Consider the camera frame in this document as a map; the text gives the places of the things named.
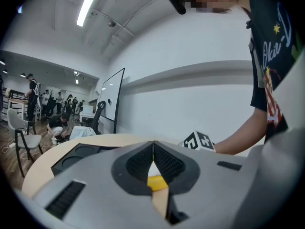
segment fluorescent light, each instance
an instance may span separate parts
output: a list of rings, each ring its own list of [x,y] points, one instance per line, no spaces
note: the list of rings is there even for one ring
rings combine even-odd
[[[84,3],[81,6],[80,14],[78,15],[78,19],[76,22],[77,25],[79,25],[79,26],[84,25],[85,19],[87,17],[87,13],[88,13],[92,3],[93,3],[93,0],[84,0]]]
[[[18,13],[22,13],[22,6],[23,6],[23,5],[21,5],[21,6],[18,8]]]

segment curved wooden table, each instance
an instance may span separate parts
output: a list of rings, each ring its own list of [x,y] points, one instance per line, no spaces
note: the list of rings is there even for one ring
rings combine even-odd
[[[23,181],[22,192],[33,198],[40,188],[54,178],[51,166],[78,143],[99,146],[127,146],[145,141],[149,141],[149,139],[131,134],[105,134],[83,137],[59,144],[45,152],[33,163]]]

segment yellow star print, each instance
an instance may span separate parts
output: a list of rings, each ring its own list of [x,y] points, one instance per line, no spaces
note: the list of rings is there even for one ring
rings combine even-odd
[[[277,34],[278,32],[280,32],[280,28],[281,28],[280,26],[275,25],[273,30],[274,30],[275,33]]]

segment yellow part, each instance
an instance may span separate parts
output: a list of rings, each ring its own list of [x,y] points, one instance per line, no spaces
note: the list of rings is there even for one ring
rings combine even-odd
[[[147,186],[149,186],[152,191],[158,191],[168,187],[162,176],[148,177]]]

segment whiteboard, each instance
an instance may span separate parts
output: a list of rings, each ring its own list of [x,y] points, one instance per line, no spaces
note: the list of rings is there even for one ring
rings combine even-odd
[[[106,106],[101,113],[101,116],[114,121],[117,101],[119,100],[120,89],[125,68],[121,69],[115,75],[110,77],[103,83],[101,90],[100,101],[105,101]]]

